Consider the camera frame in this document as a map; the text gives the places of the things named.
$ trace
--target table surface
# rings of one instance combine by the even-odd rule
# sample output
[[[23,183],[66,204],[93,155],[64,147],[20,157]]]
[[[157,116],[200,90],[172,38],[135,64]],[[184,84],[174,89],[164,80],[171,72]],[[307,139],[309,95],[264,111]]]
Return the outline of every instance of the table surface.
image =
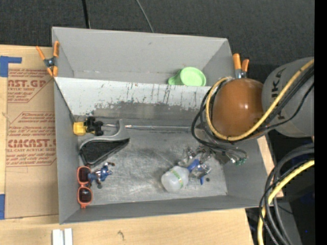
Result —
[[[43,48],[46,57],[52,49]],[[0,56],[23,56],[23,68],[35,60],[35,47],[0,45]],[[7,78],[0,78],[0,181],[5,178]],[[267,172],[273,168],[263,136],[259,140]],[[0,194],[4,188],[0,185]],[[54,229],[73,229],[73,244],[253,244],[245,209],[180,215],[107,220],[80,224],[58,224],[58,215],[0,220],[0,244],[51,244]]]

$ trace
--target gray bin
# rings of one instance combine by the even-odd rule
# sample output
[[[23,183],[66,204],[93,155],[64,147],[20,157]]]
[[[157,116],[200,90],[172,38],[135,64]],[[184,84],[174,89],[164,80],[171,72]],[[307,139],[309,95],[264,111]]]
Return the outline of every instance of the gray bin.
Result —
[[[190,126],[205,93],[218,79],[234,76],[227,39],[140,32],[53,28],[60,42],[55,79],[59,222],[190,213],[257,206],[267,173],[256,140],[239,143],[249,159],[242,166],[209,161],[202,186],[190,181],[168,193],[161,175],[199,144]],[[207,86],[169,86],[179,69],[202,70]],[[113,174],[92,187],[86,209],[77,203],[79,137],[73,122],[94,116],[107,124],[121,119],[129,144],[111,156]]]

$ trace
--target black floor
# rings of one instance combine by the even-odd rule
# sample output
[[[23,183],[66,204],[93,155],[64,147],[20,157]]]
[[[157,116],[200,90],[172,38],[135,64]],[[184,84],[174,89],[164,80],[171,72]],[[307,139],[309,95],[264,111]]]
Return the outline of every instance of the black floor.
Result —
[[[232,53],[250,59],[250,77],[261,82],[278,66],[314,55],[315,0],[139,2],[154,32],[228,38]],[[151,31],[135,0],[86,4],[93,29]],[[52,26],[84,28],[81,0],[0,0],[0,44],[50,46]],[[277,159],[301,144],[275,131],[270,136]],[[303,244],[314,244],[314,204],[304,200],[293,201],[292,211]]]

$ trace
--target blue tape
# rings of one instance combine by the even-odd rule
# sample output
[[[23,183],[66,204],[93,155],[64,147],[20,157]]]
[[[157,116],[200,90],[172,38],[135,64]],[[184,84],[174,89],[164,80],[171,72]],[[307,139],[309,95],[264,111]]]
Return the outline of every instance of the blue tape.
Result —
[[[0,194],[0,219],[5,219],[5,195]]]
[[[21,57],[0,56],[0,77],[8,77],[9,63],[21,63]]]

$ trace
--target red sunglasses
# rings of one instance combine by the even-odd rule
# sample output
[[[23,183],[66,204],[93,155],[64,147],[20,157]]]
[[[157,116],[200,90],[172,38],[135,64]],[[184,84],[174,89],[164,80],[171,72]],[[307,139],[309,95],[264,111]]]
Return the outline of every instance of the red sunglasses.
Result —
[[[85,209],[93,199],[91,189],[86,187],[89,183],[87,176],[89,173],[91,173],[89,167],[81,166],[77,168],[77,181],[80,184],[80,187],[77,190],[77,202],[81,205],[81,209]]]

